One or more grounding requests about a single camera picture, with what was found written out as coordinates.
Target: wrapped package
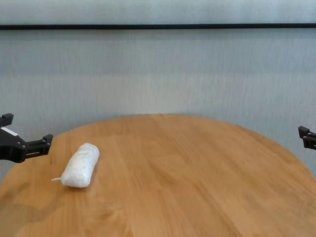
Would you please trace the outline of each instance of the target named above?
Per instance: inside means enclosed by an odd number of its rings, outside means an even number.
[[[61,177],[52,179],[52,181],[60,180],[63,185],[70,187],[87,187],[99,155],[100,152],[96,146],[84,143],[70,158]]]

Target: black horizontal line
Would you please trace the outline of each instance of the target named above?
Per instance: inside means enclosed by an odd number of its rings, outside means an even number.
[[[185,29],[269,29],[316,28],[316,23],[267,24],[171,24],[171,25],[0,25],[2,31],[14,30],[185,30]]]

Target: wooden table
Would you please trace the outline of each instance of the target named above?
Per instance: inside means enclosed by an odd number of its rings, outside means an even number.
[[[101,153],[90,186],[51,182],[84,142]],[[13,167],[0,185],[0,236],[316,237],[316,181],[285,148],[236,125],[116,118]]]

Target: round table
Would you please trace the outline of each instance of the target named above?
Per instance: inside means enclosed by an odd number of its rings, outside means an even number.
[[[52,182],[85,142],[100,150],[90,186]],[[48,156],[9,171],[0,236],[315,237],[316,181],[285,148],[237,125],[110,119],[57,136]]]

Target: white label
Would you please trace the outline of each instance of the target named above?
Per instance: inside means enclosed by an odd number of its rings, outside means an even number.
[[[15,137],[18,135],[16,132],[13,132],[13,131],[11,131],[10,129],[8,129],[8,128],[6,128],[6,127],[1,127],[1,129],[2,129],[3,131],[6,131],[7,133],[10,133],[11,135],[13,135],[13,136],[15,136]]]

